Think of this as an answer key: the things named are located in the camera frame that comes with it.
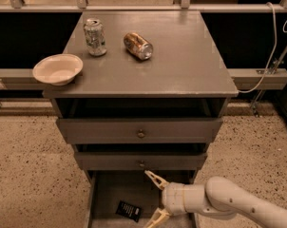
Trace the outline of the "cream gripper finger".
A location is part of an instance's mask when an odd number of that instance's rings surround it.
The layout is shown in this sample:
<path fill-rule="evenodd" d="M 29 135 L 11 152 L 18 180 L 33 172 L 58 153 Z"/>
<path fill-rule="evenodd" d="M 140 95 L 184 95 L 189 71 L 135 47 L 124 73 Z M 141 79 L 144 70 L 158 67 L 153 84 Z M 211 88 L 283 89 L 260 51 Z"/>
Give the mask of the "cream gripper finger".
<path fill-rule="evenodd" d="M 163 190 L 169 182 L 162 177 L 156 175 L 152 171 L 145 170 L 144 173 L 152 180 L 152 182 L 160 189 Z"/>
<path fill-rule="evenodd" d="M 151 219 L 143 228 L 157 228 L 171 217 L 166 209 L 157 208 Z"/>

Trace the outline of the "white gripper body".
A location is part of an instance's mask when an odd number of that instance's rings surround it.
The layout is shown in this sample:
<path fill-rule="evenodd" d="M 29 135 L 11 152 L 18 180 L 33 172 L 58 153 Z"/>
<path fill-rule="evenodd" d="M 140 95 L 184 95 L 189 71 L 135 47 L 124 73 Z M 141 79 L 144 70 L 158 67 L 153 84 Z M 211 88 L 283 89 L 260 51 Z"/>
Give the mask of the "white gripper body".
<path fill-rule="evenodd" d="M 185 213 L 183 188 L 184 185 L 181 183 L 170 182 L 162 191 L 163 207 L 171 216 Z"/>

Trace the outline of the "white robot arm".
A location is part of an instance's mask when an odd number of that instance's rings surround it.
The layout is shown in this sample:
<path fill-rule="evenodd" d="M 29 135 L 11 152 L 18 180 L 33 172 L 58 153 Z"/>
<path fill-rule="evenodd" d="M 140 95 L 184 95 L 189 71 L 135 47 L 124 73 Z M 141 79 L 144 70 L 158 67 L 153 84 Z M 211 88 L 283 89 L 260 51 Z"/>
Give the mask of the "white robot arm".
<path fill-rule="evenodd" d="M 168 182 L 152 171 L 145 174 L 162 191 L 163 209 L 157 208 L 144 228 L 156 228 L 170 217 L 200 214 L 212 219 L 247 217 L 262 228 L 287 228 L 287 210 L 260 199 L 223 177 L 206 184 Z"/>

